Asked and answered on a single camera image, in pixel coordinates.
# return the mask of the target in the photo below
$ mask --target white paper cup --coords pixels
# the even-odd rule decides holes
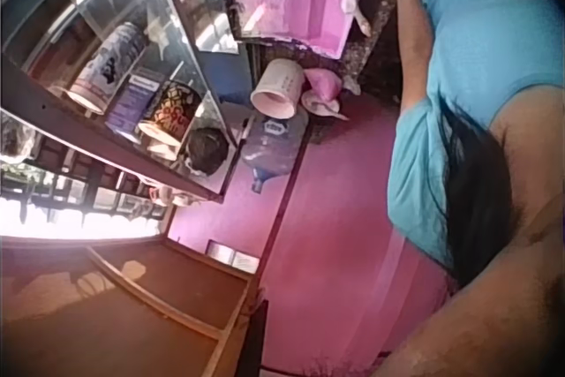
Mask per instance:
[[[251,93],[251,103],[268,117],[292,118],[297,113],[304,81],[304,71],[299,64],[289,59],[275,59]]]

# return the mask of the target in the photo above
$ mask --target plastic jug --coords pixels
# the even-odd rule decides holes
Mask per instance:
[[[263,183],[290,174],[308,125],[308,113],[298,107],[291,119],[260,115],[252,125],[241,150],[244,162],[253,169],[252,190],[261,193]]]

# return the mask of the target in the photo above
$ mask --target long black hair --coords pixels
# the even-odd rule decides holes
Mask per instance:
[[[519,209],[504,139],[498,141],[461,109],[441,99],[439,122],[447,163],[444,174],[445,237],[451,275],[460,288],[470,283],[514,236]]]

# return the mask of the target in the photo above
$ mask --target dark round object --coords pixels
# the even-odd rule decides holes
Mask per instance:
[[[228,141],[217,128],[199,128],[188,135],[186,151],[191,168],[212,175],[228,157]]]

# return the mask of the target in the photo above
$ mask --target light blue shirt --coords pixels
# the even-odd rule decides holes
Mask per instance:
[[[434,32],[427,98],[405,110],[396,125],[388,216],[416,246],[448,266],[439,98],[487,127],[519,91],[540,84],[565,87],[563,14],[554,0],[423,2]]]

